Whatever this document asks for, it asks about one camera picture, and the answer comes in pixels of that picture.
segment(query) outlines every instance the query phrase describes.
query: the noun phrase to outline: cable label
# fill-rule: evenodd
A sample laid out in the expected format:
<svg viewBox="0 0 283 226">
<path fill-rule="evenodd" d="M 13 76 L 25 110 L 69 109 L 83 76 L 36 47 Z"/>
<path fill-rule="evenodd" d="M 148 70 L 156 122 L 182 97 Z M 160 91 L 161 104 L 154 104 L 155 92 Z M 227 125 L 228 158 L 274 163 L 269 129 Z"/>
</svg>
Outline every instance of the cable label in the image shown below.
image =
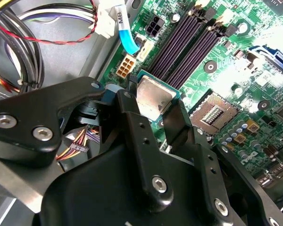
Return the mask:
<svg viewBox="0 0 283 226">
<path fill-rule="evenodd" d="M 127 15 L 127 9 L 125 5 L 115 7 L 117 12 L 117 23 L 120 31 L 130 30 L 130 23 Z"/>
</svg>

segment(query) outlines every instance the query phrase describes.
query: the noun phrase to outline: ram slot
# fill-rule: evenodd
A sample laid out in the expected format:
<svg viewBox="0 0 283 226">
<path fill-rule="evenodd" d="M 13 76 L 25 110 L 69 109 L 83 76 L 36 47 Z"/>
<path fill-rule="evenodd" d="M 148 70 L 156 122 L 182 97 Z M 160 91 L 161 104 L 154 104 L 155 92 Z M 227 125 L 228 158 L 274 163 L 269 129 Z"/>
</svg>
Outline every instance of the ram slot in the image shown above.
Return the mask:
<svg viewBox="0 0 283 226">
<path fill-rule="evenodd" d="M 152 63 L 150 72 L 157 78 L 163 79 L 183 49 L 215 14 L 216 11 L 213 8 L 205 11 L 193 7 L 181 20 L 167 43 L 163 46 Z"/>
<path fill-rule="evenodd" d="M 181 63 L 175 68 L 172 74 L 166 80 L 166 83 L 175 89 L 179 89 L 197 69 L 204 58 L 214 48 L 223 36 L 230 37 L 236 32 L 232 25 L 229 27 L 215 26 L 213 30 L 206 29 L 196 43 L 189 50 Z"/>
</svg>

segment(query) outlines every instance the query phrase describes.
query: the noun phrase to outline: silver metal plate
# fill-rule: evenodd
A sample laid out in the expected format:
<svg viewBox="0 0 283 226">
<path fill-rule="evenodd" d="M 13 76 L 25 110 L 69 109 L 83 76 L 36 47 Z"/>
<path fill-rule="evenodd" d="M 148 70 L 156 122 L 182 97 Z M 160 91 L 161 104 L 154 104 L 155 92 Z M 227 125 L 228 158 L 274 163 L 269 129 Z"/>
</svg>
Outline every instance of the silver metal plate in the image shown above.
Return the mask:
<svg viewBox="0 0 283 226">
<path fill-rule="evenodd" d="M 137 87 L 137 104 L 141 114 L 155 121 L 164 113 L 176 93 L 144 75 Z"/>
</svg>

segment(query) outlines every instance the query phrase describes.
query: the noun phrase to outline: cable connector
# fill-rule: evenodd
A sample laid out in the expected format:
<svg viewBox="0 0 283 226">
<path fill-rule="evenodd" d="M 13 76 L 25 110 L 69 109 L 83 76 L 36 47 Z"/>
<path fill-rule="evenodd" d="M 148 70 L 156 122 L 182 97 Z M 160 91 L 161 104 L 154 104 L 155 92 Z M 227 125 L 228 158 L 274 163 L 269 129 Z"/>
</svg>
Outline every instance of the cable connector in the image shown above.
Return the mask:
<svg viewBox="0 0 283 226">
<path fill-rule="evenodd" d="M 115 35 L 115 20 L 109 16 L 108 12 L 102 7 L 102 4 L 99 4 L 97 13 L 98 22 L 95 28 L 95 32 L 98 35 L 104 36 L 106 39 L 113 37 Z"/>
<path fill-rule="evenodd" d="M 125 0 L 99 0 L 99 5 L 102 5 L 102 9 L 112 8 L 114 6 L 124 5 Z"/>
</svg>

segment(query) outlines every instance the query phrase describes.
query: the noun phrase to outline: red wire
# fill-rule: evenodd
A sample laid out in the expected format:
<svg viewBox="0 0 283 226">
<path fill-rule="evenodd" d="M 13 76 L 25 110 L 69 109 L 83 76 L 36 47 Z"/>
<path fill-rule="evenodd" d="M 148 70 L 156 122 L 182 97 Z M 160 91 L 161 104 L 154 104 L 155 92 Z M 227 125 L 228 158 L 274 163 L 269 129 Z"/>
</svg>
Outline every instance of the red wire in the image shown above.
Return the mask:
<svg viewBox="0 0 283 226">
<path fill-rule="evenodd" d="M 94 7 L 94 9 L 96 10 L 96 7 L 94 5 L 93 0 L 90 0 L 90 3 L 92 4 L 92 6 Z M 19 36 L 11 31 L 6 30 L 4 27 L 0 26 L 0 30 L 2 30 L 4 33 L 17 38 L 17 39 L 25 39 L 27 41 L 35 41 L 35 42 L 40 42 L 43 44 L 57 44 L 57 45 L 75 45 L 77 43 L 81 43 L 87 39 L 89 39 L 91 37 L 91 35 L 94 33 L 95 28 L 97 26 L 97 21 L 98 21 L 98 14 L 95 14 L 95 22 L 94 22 L 94 27 L 91 30 L 91 32 L 89 34 L 87 34 L 85 37 L 78 39 L 77 41 L 48 41 L 48 40 L 41 40 L 41 39 L 36 39 L 33 37 L 28 37 L 28 36 Z"/>
</svg>

